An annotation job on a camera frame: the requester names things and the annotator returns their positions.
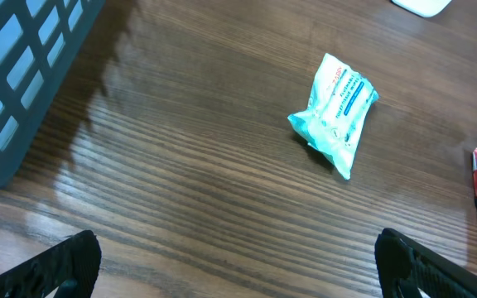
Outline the teal tissue packet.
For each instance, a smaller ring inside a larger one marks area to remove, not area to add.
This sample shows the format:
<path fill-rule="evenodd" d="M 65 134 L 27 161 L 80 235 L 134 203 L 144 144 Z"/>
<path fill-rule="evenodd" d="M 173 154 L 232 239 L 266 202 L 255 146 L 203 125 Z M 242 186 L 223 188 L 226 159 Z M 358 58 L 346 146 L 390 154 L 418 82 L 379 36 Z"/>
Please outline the teal tissue packet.
<path fill-rule="evenodd" d="M 326 54 L 316 71 L 306 109 L 287 119 L 294 131 L 348 180 L 366 115 L 378 98 L 366 77 Z"/>

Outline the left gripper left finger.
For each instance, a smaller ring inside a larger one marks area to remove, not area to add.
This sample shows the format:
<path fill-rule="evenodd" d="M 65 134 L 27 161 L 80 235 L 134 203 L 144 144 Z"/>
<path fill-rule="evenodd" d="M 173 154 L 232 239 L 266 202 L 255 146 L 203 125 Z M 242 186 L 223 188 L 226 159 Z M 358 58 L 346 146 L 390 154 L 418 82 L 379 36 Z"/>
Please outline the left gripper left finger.
<path fill-rule="evenodd" d="M 0 275 L 0 298 L 90 298 L 102 258 L 96 235 L 77 233 Z"/>

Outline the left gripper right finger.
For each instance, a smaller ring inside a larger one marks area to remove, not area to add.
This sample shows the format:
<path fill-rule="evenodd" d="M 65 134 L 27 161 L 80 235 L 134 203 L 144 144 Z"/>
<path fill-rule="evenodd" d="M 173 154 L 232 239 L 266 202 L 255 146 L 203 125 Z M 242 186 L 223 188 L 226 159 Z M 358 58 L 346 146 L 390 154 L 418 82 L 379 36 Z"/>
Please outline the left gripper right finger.
<path fill-rule="evenodd" d="M 392 228 L 374 244 L 382 294 L 398 297 L 477 297 L 477 276 Z"/>

